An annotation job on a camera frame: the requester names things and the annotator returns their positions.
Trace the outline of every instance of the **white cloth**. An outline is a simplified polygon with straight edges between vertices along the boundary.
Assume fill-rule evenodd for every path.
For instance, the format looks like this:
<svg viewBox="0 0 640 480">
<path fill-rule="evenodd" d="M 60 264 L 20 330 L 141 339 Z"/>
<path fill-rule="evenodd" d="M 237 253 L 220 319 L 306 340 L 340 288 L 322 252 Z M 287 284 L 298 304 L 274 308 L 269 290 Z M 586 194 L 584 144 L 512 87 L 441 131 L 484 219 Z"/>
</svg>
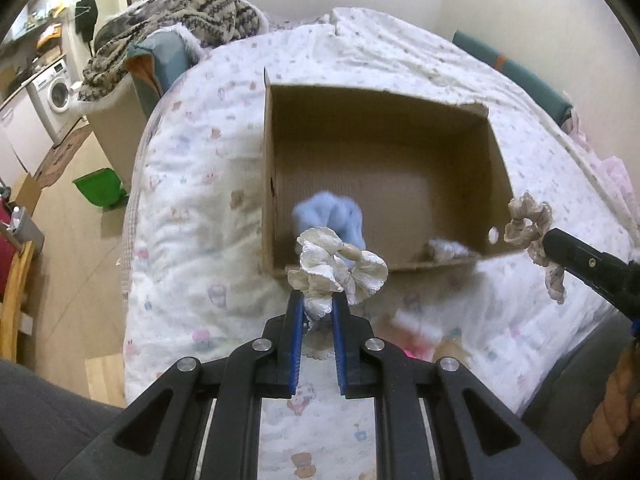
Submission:
<svg viewBox="0 0 640 480">
<path fill-rule="evenodd" d="M 289 270 L 287 279 L 302 291 L 311 321 L 331 313 L 334 292 L 344 291 L 349 305 L 355 305 L 379 291 L 389 274 L 384 260 L 370 251 L 358 250 L 354 267 L 347 267 L 340 257 L 344 243 L 328 227 L 307 229 L 297 242 L 302 246 L 300 268 Z"/>
<path fill-rule="evenodd" d="M 214 50 L 166 96 L 134 179 L 140 200 L 128 212 L 138 215 L 124 349 L 129 402 L 180 357 L 226 356 L 286 308 L 288 285 L 259 264 L 265 67 L 283 82 L 484 103 L 514 195 L 529 189 L 554 206 L 557 227 L 628 258 L 638 232 L 626 207 L 521 88 L 420 28 L 371 10 L 335 9 L 324 24 Z M 472 372 L 520 412 L 556 359 L 607 312 L 573 276 L 565 286 L 560 306 L 523 251 L 393 274 L 353 310 L 375 330 L 398 308 L 439 327 L 461 341 Z M 373 434 L 372 403 L 338 396 L 333 360 L 303 358 L 296 396 L 264 403 L 260 478 L 296 480 L 296 462 L 309 453 L 314 480 L 357 480 L 375 466 Z"/>
</svg>

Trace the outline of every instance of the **door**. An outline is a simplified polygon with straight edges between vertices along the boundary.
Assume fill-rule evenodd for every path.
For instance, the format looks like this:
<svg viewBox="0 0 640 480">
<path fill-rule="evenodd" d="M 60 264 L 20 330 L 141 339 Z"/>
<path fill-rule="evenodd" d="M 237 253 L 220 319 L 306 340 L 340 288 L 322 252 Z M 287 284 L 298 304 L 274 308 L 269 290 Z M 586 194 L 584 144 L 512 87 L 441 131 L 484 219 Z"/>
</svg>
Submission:
<svg viewBox="0 0 640 480">
<path fill-rule="evenodd" d="M 55 78 L 49 85 L 47 104 L 56 114 L 63 114 L 69 110 L 69 88 L 64 77 Z"/>
<path fill-rule="evenodd" d="M 4 130 L 0 128 L 0 178 L 6 186 L 13 187 L 26 173 L 20 160 L 15 156 L 14 147 L 7 139 Z"/>
<path fill-rule="evenodd" d="M 35 175 L 52 148 L 53 140 L 42 125 L 26 88 L 0 110 L 0 125 L 22 165 Z"/>
</svg>

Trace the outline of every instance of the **washing machine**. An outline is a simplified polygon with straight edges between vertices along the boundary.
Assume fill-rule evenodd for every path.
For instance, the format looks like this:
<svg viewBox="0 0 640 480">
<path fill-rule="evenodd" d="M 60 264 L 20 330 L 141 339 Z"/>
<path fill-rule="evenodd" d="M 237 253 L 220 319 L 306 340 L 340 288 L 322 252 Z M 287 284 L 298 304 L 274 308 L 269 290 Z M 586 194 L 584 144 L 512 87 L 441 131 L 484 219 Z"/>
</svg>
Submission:
<svg viewBox="0 0 640 480">
<path fill-rule="evenodd" d="M 66 62 L 60 59 L 44 69 L 27 87 L 33 106 L 54 146 L 65 139 L 80 118 L 78 113 L 70 109 L 72 83 Z"/>
</svg>

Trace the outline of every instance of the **washing machine door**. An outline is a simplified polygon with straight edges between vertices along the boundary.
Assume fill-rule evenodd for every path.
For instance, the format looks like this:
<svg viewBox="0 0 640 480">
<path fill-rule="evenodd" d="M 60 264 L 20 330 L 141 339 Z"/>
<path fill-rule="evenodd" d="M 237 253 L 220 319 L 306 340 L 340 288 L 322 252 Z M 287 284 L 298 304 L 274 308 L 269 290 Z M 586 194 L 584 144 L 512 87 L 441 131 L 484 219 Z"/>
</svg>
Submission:
<svg viewBox="0 0 640 480">
<path fill-rule="evenodd" d="M 57 77 L 51 81 L 47 92 L 47 103 L 49 108 L 57 114 L 62 114 L 69 110 L 70 93 L 66 85 L 66 79 Z"/>
</svg>

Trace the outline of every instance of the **blue cloth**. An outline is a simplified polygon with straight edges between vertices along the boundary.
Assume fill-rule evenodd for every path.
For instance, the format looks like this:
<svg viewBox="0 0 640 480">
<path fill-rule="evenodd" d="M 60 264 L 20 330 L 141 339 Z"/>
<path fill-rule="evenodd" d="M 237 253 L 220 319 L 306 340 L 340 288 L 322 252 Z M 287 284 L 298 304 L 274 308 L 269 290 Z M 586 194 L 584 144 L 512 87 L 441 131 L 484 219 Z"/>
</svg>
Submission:
<svg viewBox="0 0 640 480">
<path fill-rule="evenodd" d="M 297 204 L 292 218 L 296 236 L 312 227 L 328 227 L 343 242 L 361 250 L 366 248 L 362 237 L 362 211 L 348 196 L 321 191 Z"/>
<path fill-rule="evenodd" d="M 172 30 L 160 30 L 142 43 L 130 44 L 127 59 L 137 57 L 149 57 L 153 67 L 153 73 L 146 74 L 146 77 L 130 71 L 142 111 L 148 119 L 160 98 L 176 79 L 193 66 L 193 61 L 180 35 Z M 154 79 L 154 85 L 150 84 L 149 77 Z"/>
</svg>

